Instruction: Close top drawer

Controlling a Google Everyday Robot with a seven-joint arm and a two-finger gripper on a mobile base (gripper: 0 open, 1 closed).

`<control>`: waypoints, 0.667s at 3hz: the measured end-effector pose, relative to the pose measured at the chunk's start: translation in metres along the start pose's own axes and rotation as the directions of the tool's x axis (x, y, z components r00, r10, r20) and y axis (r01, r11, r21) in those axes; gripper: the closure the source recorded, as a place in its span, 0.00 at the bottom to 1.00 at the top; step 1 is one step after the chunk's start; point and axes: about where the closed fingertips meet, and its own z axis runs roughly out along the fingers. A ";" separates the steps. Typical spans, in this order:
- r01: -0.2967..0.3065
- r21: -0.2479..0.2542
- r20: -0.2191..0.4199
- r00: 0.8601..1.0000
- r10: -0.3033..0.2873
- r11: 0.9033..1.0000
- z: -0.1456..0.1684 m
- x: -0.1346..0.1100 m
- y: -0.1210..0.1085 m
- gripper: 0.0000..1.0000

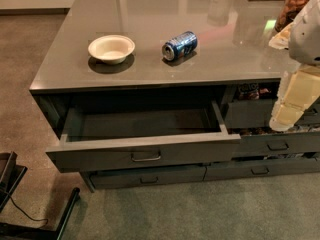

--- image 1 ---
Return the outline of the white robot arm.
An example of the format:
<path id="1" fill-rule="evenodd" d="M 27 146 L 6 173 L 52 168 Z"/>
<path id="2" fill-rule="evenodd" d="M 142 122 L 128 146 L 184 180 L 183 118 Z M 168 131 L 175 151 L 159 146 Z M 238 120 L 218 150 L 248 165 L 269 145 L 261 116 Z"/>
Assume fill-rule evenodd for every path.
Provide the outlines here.
<path id="1" fill-rule="evenodd" d="M 287 131 L 320 97 L 320 0 L 309 0 L 290 25 L 289 56 L 300 63 L 285 71 L 278 88 L 269 127 Z"/>

